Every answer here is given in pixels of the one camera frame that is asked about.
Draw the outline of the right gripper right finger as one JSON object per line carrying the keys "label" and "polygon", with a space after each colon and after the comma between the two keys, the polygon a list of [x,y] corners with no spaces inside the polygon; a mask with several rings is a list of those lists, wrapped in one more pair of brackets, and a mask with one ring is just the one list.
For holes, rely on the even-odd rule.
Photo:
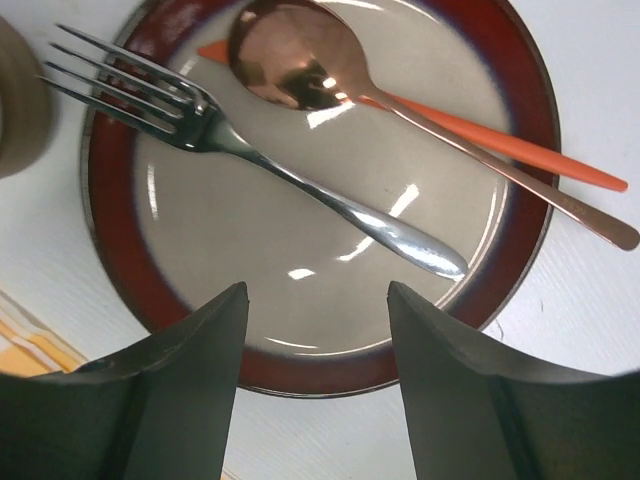
{"label": "right gripper right finger", "polygon": [[387,303],[421,479],[635,479],[639,376],[513,349],[392,282]]}

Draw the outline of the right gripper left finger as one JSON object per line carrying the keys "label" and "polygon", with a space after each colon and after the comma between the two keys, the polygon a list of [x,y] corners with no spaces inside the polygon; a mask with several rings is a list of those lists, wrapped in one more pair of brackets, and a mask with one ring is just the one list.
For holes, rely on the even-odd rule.
{"label": "right gripper left finger", "polygon": [[247,286],[71,373],[1,378],[5,479],[218,479]]}

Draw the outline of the orange checkered cloth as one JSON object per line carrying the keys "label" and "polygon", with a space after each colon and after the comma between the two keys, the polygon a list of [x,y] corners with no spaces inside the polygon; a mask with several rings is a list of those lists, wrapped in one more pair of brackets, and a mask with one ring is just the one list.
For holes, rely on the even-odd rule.
{"label": "orange checkered cloth", "polygon": [[20,377],[69,373],[89,360],[1,292],[1,372]]}

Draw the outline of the red rimmed ceramic plate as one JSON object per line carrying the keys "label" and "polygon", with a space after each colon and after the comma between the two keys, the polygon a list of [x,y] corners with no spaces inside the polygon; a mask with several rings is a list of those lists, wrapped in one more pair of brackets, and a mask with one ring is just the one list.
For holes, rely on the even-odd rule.
{"label": "red rimmed ceramic plate", "polygon": [[118,293],[149,330],[245,282],[244,388],[344,396],[393,383],[391,282],[474,328],[522,282],[550,208],[395,116],[364,105],[299,112],[246,91],[197,49],[224,39],[238,1],[141,1],[116,43],[213,93],[266,155],[443,240],[469,263],[437,277],[366,238],[297,188],[224,154],[191,154],[101,113],[85,121],[85,211]]}

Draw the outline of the copper spoon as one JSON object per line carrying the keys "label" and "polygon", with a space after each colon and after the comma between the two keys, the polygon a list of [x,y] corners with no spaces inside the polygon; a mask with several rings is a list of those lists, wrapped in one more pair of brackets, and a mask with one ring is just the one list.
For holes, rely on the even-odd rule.
{"label": "copper spoon", "polygon": [[302,103],[314,92],[334,102],[367,99],[479,161],[496,173],[622,250],[639,244],[639,233],[621,220],[545,184],[425,118],[378,88],[363,47],[351,28],[313,1],[253,1],[236,17],[228,37],[233,73],[245,86],[272,85]]}

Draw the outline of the metal cup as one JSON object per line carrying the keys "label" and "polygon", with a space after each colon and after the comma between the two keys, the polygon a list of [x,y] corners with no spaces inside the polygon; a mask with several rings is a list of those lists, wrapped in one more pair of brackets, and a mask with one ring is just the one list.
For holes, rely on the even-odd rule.
{"label": "metal cup", "polygon": [[1,176],[31,166],[47,148],[53,101],[25,38],[1,20]]}

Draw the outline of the silver fork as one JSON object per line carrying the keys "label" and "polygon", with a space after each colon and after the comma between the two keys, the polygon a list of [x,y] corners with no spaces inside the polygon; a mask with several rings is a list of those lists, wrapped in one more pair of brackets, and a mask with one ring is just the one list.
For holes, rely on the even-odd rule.
{"label": "silver fork", "polygon": [[187,77],[123,47],[103,41],[76,28],[56,25],[111,56],[137,67],[168,85],[162,88],[113,64],[96,61],[52,42],[51,47],[77,58],[111,77],[137,88],[135,95],[112,83],[73,72],[48,61],[47,66],[83,81],[119,100],[109,103],[83,94],[48,78],[42,81],[121,123],[170,146],[192,153],[225,153],[244,159],[294,185],[336,212],[375,242],[432,274],[458,281],[468,263],[462,255],[435,237],[357,201],[339,195],[263,155],[234,130],[219,102]]}

